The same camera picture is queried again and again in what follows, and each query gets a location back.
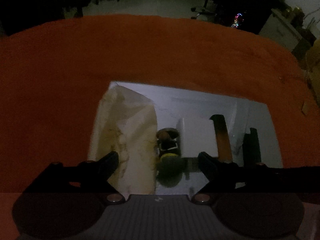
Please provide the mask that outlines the small toy figurine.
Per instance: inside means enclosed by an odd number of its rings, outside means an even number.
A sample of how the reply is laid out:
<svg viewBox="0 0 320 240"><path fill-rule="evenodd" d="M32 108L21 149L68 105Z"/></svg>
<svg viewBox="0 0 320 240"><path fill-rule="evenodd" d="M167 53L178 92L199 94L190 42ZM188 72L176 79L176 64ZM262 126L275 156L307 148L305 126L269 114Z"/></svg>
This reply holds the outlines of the small toy figurine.
<svg viewBox="0 0 320 240"><path fill-rule="evenodd" d="M179 137L179 131L175 128L163 128L156 134L158 153L156 178L164 187L175 187L182 178L183 160Z"/></svg>

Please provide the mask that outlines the beige paper bag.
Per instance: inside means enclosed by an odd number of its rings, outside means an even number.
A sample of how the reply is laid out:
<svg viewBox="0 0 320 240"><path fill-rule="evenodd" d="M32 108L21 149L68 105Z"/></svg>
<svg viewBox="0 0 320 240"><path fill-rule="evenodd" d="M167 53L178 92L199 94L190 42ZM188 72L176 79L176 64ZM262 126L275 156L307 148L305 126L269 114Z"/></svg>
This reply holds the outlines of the beige paper bag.
<svg viewBox="0 0 320 240"><path fill-rule="evenodd" d="M119 166L108 182L125 198L154 194L156 187L157 116L153 102L122 86L110 88L99 102L88 159L111 151Z"/></svg>

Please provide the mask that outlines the black cylindrical device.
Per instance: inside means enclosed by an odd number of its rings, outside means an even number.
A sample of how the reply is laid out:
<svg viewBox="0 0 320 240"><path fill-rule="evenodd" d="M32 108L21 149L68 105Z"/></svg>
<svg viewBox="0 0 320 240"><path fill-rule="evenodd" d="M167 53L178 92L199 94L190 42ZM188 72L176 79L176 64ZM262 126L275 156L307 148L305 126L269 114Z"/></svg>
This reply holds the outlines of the black cylindrical device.
<svg viewBox="0 0 320 240"><path fill-rule="evenodd" d="M260 144L258 132L255 128L250 128L250 133L244 135L242 143L242 155L244 166L251 166L261 162Z"/></svg>

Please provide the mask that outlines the white power adapter block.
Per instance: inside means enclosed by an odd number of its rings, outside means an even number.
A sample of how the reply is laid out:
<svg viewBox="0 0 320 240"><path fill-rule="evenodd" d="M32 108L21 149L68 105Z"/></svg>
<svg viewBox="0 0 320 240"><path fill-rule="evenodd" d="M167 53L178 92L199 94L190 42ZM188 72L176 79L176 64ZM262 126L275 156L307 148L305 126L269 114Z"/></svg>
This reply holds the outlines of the white power adapter block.
<svg viewBox="0 0 320 240"><path fill-rule="evenodd" d="M206 152L211 157L218 157L212 120L181 118L176 129L180 134L180 149L183 158L196 158L200 152Z"/></svg>

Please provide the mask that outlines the small yellow matchbox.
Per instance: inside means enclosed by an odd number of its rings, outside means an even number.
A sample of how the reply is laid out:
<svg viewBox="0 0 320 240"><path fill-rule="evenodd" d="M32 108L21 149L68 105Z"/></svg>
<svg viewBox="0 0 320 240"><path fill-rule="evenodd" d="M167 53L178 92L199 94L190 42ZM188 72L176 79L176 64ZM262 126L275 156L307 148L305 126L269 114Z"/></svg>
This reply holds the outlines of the small yellow matchbox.
<svg viewBox="0 0 320 240"><path fill-rule="evenodd" d="M303 115L307 115L308 114L308 112L309 112L309 104L308 104L307 101L303 102L303 105L301 107L301 112L302 112Z"/></svg>

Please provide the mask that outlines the white side cabinet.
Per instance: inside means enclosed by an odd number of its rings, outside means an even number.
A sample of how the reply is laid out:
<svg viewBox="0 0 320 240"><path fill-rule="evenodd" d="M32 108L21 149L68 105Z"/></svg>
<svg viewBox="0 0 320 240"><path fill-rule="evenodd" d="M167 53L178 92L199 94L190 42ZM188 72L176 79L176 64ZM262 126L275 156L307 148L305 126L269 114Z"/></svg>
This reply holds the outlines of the white side cabinet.
<svg viewBox="0 0 320 240"><path fill-rule="evenodd" d="M259 35L271 39L289 51L293 51L302 40L300 33L275 9L271 10Z"/></svg>

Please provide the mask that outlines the black office chair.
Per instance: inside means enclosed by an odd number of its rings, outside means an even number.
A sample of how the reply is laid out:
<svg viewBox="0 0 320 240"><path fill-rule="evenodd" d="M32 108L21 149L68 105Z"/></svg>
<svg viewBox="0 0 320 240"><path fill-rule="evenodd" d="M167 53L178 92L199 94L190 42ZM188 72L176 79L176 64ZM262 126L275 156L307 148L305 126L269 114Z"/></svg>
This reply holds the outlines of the black office chair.
<svg viewBox="0 0 320 240"><path fill-rule="evenodd" d="M214 0L204 0L203 5L192 7L190 10L195 13L194 16L191 16L191 20L213 22L215 17L215 2Z"/></svg>

